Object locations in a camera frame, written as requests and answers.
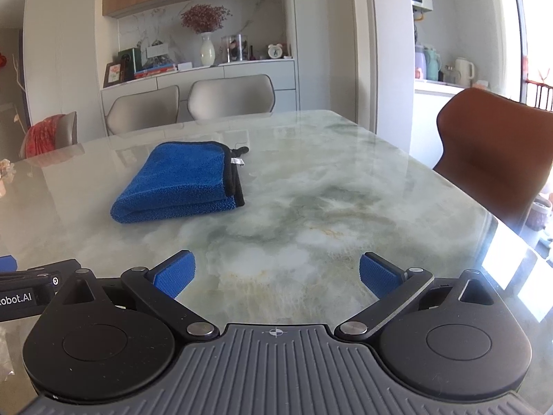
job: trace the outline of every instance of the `chair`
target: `chair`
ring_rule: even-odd
[[[21,148],[19,150],[19,157],[21,159],[27,158],[25,148],[27,146],[28,135],[29,131],[27,131],[27,134],[25,134],[25,137],[23,138],[23,143],[21,144]],[[57,122],[55,139],[56,150],[60,150],[65,147],[71,147],[71,145],[76,145],[77,143],[77,113],[71,112],[69,114],[65,114]]]
[[[157,91],[120,96],[106,116],[111,134],[176,123],[179,115],[179,87],[173,85]]]
[[[262,114],[274,106],[275,91],[266,74],[197,81],[188,98],[194,120]]]
[[[553,163],[553,114],[470,88],[438,114],[434,171],[519,233]]]

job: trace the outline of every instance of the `alarm clock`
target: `alarm clock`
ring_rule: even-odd
[[[284,54],[282,44],[269,45],[268,53],[271,59],[280,59]]]

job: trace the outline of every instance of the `dining table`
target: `dining table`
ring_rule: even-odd
[[[245,205],[114,221],[114,201],[167,141],[248,147],[238,170]],[[18,270],[76,259],[96,277],[119,277],[183,249],[193,252],[196,271],[176,299],[221,331],[228,323],[334,330],[377,301],[359,278],[366,252],[441,278],[480,270],[532,345],[519,395],[541,413],[553,405],[553,268],[449,181],[334,112],[189,121],[104,137],[17,162],[0,180],[0,256],[13,256]],[[21,350],[37,319],[0,323],[2,415],[36,396]]]

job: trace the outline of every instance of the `flower arrangement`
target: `flower arrangement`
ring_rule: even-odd
[[[180,15],[182,25],[194,30],[196,34],[220,30],[228,16],[232,16],[225,6],[197,4]]]

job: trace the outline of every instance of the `red cloth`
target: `red cloth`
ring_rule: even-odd
[[[56,149],[57,122],[64,115],[48,117],[29,128],[25,154],[27,158],[34,158],[40,154],[49,153]]]

